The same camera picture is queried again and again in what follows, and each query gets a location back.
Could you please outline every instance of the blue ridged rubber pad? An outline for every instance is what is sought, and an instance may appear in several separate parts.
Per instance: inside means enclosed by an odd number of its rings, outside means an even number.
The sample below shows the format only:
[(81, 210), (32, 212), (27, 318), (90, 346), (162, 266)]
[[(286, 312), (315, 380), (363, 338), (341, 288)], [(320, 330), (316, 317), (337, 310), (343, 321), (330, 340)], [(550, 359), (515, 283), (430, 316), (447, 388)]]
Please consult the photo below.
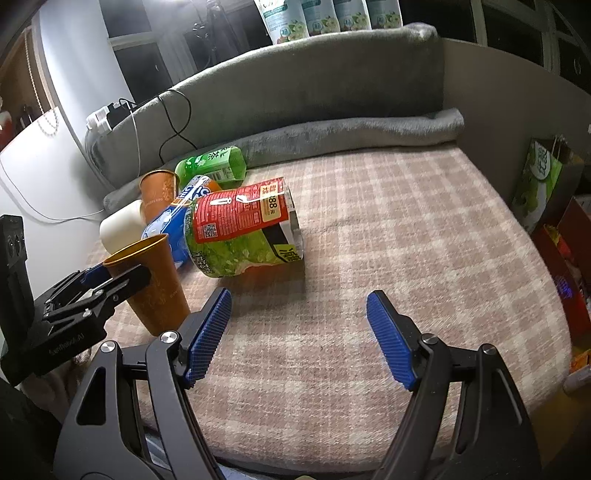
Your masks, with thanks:
[(189, 368), (185, 372), (184, 379), (191, 387), (197, 380), (205, 377), (231, 314), (232, 295), (229, 290), (224, 290), (189, 348)]
[(413, 372), (412, 352), (375, 293), (368, 295), (367, 316), (392, 376), (407, 390), (412, 389), (417, 381)]

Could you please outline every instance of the green tea bottle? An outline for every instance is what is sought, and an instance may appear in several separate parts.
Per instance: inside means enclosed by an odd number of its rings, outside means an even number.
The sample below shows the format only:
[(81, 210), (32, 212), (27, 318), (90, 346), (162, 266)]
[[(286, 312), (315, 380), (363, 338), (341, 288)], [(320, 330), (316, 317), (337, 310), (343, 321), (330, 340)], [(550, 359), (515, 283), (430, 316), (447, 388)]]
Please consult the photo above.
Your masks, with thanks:
[(184, 188), (195, 175), (207, 175), (222, 184), (244, 180), (246, 162), (240, 148), (228, 147), (181, 160), (174, 172), (180, 179), (180, 188)]

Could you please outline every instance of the orange paper cup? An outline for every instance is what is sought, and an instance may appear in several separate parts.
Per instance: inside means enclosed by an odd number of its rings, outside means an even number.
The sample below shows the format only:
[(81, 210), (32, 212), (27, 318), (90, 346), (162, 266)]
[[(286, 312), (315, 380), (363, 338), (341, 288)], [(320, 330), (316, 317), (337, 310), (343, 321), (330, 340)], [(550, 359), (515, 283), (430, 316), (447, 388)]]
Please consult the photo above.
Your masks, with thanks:
[(168, 235), (155, 235), (140, 240), (107, 258), (103, 265), (112, 277), (121, 275), (135, 265), (150, 269), (149, 285), (127, 300), (129, 306), (148, 329), (158, 336), (167, 330), (177, 330), (189, 315)]
[(146, 223), (154, 220), (172, 203), (179, 184), (178, 175), (168, 170), (154, 170), (142, 177), (139, 189), (142, 192)]

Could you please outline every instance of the plaid tablecloth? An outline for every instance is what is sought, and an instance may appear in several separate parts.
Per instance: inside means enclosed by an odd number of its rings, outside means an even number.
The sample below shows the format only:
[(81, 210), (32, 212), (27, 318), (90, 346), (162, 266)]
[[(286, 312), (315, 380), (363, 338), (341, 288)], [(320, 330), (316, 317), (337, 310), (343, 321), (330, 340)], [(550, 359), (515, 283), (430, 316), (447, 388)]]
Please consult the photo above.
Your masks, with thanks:
[[(217, 286), (233, 315), (209, 372), (189, 392), (220, 457), (309, 472), (377, 467), (409, 394), (365, 317), (383, 289), (448, 345), (501, 351), (530, 410), (564, 378), (569, 333), (552, 279), (505, 203), (454, 145), (309, 158), (250, 171), (284, 176), (304, 262), (214, 280), (181, 271), (193, 310)], [(106, 257), (100, 244), (89, 259)], [(108, 321), (121, 346), (151, 337), (125, 304)], [(449, 441), (459, 389), (440, 442)], [(142, 413), (151, 420), (147, 388)]]

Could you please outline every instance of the metal screw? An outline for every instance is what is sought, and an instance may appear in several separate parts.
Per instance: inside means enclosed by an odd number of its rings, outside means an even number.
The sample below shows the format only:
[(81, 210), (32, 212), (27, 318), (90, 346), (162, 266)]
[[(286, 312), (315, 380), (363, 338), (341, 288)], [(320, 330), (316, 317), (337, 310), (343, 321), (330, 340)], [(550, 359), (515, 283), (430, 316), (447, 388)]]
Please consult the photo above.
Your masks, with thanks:
[(421, 340), (427, 345), (435, 345), (439, 341), (439, 338), (434, 333), (423, 333)]
[(112, 342), (111, 340), (103, 343), (100, 346), (100, 351), (104, 352), (104, 353), (109, 353), (109, 352), (112, 352), (113, 350), (115, 350), (115, 342)]
[(164, 343), (173, 343), (176, 341), (177, 338), (178, 338), (178, 333), (173, 332), (173, 331), (164, 332), (160, 336), (160, 340), (163, 341)]
[(487, 355), (496, 355), (496, 347), (490, 343), (482, 345), (482, 351)]

